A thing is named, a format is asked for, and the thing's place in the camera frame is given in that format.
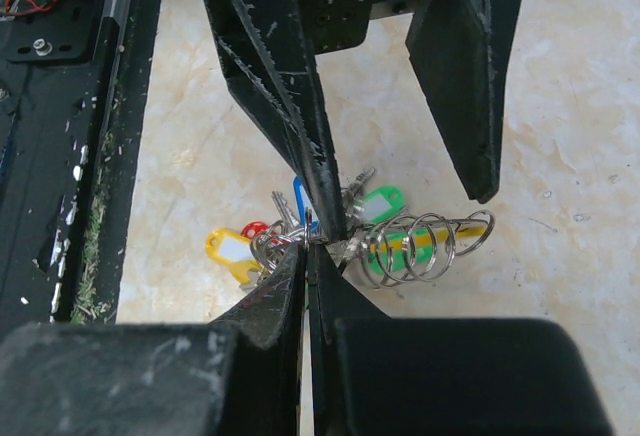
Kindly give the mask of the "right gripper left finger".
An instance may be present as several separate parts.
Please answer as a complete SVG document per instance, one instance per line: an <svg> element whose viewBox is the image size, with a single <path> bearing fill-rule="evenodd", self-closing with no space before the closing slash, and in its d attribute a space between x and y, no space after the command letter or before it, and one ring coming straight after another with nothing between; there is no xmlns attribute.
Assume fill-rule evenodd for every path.
<svg viewBox="0 0 640 436"><path fill-rule="evenodd" d="M5 435L295 435L306 254L208 324L30 324L1 345Z"/></svg>

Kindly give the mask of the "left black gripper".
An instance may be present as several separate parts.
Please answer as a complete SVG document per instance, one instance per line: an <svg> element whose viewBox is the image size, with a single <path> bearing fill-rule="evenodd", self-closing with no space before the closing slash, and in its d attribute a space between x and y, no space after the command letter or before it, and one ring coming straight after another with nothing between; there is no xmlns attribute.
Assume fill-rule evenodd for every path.
<svg viewBox="0 0 640 436"><path fill-rule="evenodd" d="M302 180L326 237L344 238L314 52L356 47L371 20L411 13L418 0L203 1L229 92ZM454 169L480 204L499 190L506 77L521 3L419 0L406 39Z"/></svg>

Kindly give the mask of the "large keyring with tagged keys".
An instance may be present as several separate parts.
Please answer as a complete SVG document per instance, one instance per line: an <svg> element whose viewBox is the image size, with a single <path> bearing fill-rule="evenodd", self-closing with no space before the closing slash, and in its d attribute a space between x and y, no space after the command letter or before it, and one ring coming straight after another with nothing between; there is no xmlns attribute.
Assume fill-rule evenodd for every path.
<svg viewBox="0 0 640 436"><path fill-rule="evenodd" d="M363 284L382 289L438 280L494 231L496 219L488 210L463 218L412 215L399 187L367 189L374 174L374 169L366 169L341 190L347 222L341 241L329 240L301 180L294 179L294 207L282 192L272 192L279 215L275 222L253 221L240 232L216 229L206 239L205 253L225 266L242 289L250 290L276 270L290 246L317 243L340 272L356 263Z"/></svg>

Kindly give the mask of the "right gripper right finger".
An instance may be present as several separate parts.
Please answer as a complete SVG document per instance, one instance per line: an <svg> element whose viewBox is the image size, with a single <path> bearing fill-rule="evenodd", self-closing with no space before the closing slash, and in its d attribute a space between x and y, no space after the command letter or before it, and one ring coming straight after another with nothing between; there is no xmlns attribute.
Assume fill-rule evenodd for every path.
<svg viewBox="0 0 640 436"><path fill-rule="evenodd" d="M531 318L393 318L307 255L319 435L609 435L578 347Z"/></svg>

